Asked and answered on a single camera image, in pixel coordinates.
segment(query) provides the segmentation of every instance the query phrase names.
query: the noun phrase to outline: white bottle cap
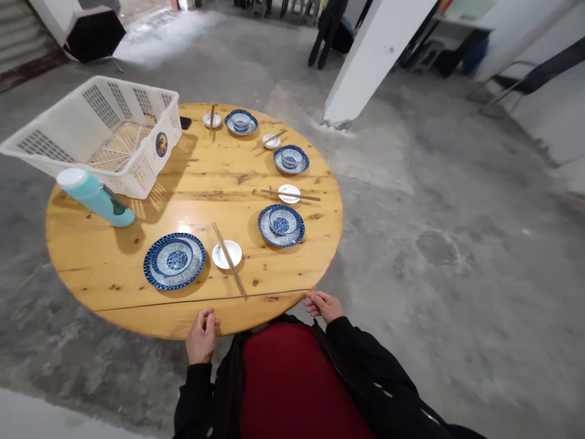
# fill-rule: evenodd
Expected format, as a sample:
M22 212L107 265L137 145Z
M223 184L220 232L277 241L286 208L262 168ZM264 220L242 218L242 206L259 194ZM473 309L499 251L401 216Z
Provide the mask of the white bottle cap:
M75 189L85 183L87 176L87 171L79 168L69 168L59 172L57 175L57 184L62 189Z

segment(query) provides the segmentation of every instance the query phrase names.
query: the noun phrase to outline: black jacket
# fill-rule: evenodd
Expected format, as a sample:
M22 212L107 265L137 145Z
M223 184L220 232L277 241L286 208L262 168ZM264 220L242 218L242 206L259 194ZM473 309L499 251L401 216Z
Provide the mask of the black jacket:
M302 324L286 315L279 321ZM316 321L313 330L376 437L483 438L465 427L447 424L420 399L398 360L371 334L353 327L346 317L332 321L327 334ZM211 365L189 366L175 411L175 439L239 438L245 381L242 352L249 336L244 333L234 337L219 366L215 386L210 383Z

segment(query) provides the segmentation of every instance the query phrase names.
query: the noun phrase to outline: cell phone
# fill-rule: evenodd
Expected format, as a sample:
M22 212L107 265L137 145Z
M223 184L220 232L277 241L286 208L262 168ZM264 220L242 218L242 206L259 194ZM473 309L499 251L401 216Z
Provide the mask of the cell phone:
M189 129L189 127L191 126L191 122L193 121L189 118L184 118L183 116L179 116L179 118L181 119L181 128Z

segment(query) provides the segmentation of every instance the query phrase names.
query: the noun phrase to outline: basket sticker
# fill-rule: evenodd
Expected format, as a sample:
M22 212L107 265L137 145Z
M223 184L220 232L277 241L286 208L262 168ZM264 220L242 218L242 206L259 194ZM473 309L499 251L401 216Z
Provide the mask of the basket sticker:
M168 140L166 139L166 134L163 132L158 133L157 135L157 154L159 157L164 157L166 154L166 150L168 149Z

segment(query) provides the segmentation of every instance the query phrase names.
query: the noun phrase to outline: teal water bottle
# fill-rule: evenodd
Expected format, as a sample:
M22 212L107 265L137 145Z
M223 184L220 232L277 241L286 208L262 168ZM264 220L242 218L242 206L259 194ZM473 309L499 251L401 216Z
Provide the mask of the teal water bottle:
M78 168L61 171L57 175L57 184L114 227L129 226L136 219L127 204L87 171Z

